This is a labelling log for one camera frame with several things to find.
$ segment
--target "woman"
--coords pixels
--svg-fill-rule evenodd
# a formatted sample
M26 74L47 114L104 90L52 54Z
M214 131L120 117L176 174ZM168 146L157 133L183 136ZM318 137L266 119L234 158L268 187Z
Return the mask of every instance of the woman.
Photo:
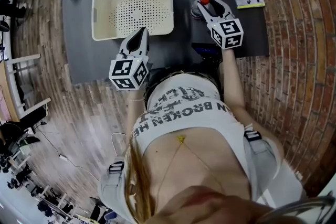
M256 201L279 171L282 146L245 110L233 50L222 56L225 103L214 70L205 65L157 75L145 98L141 91L130 92L130 146L98 187L101 201L129 222L145 223L170 200L202 197L204 189L242 203ZM197 213L206 219L205 209Z

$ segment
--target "desk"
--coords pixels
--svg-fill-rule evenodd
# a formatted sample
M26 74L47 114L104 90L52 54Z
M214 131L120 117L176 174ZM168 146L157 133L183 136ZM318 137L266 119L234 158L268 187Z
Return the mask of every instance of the desk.
M52 210L54 210L57 214L62 216L65 219L72 219L74 215L69 215L65 213L62 209L58 208L56 205L52 204L51 202L47 201L45 198L43 198L41 195L39 196L39 199L44 201Z
M200 62L191 43L214 44L206 24L190 15L194 0L173 0L174 30L168 35L150 36L149 63L154 68ZM237 57L269 55L263 8L238 10L235 0L223 0L240 19L244 29ZM62 0L64 37L73 84L108 77L111 60L122 39L94 41L91 37L92 0Z
M20 168L29 160L30 155L27 155L20 163L15 161L16 157L20 154L21 151L17 151L12 157L8 159L9 163L12 165L13 168L17 170L16 173L20 170Z
M14 77L16 71L9 71L7 65L12 68L12 65L15 63L29 61L40 57L41 55L33 55L0 62L0 86L2 88L2 93L7 104L7 108L11 115L11 121L19 122L20 119L28 115L30 112L51 101L50 98L47 98L29 109L23 110L22 108L24 107L24 104L21 104L20 100L15 98L15 96L18 95L17 85Z

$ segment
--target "wooden floor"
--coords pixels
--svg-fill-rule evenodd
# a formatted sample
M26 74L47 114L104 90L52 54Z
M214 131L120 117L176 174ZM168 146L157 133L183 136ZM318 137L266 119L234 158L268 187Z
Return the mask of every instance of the wooden floor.
M13 35L14 57L41 54L28 68L18 65L20 84L32 84L34 99L51 97L47 125L39 126L58 152L95 178L111 164L113 132L125 132L125 94L113 90L109 80L73 86L70 81L62 29L61 0L34 0L28 18ZM81 168L58 158L56 150L37 132L29 163L42 185L67 192L85 210L89 196L97 197L97 180Z

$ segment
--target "skin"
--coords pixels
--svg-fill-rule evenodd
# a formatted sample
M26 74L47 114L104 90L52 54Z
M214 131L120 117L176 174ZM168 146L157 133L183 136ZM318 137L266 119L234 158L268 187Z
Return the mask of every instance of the skin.
M182 146L176 139L179 135L185 136ZM250 199L249 180L217 130L198 127L165 134L151 143L143 159L150 171L150 194L155 200L156 211L190 186L202 185L225 195Z
M146 224L247 224L272 209L237 196L225 196L204 186L192 186L175 195Z

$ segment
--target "forearm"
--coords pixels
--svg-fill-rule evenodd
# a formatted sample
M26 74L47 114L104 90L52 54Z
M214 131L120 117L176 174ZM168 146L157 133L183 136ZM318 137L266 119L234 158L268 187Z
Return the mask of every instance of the forearm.
M239 76L235 53L232 49L222 51L224 74L224 102L232 106L245 107L243 86Z
M238 106L234 106L230 108L235 115L236 119L243 124L244 126L248 126L250 124L253 125L253 129L255 131L258 131L262 137L266 137L268 139L271 139L277 146L279 156L281 159L284 158L284 149L282 147L281 142L278 140L278 138L273 135L269 130L264 128L262 125L260 125L258 122L256 122L251 115L244 109Z
M138 117L144 112L143 101L144 89L140 88L137 91L130 91L128 96L128 113L127 113L127 142L129 142L134 124Z

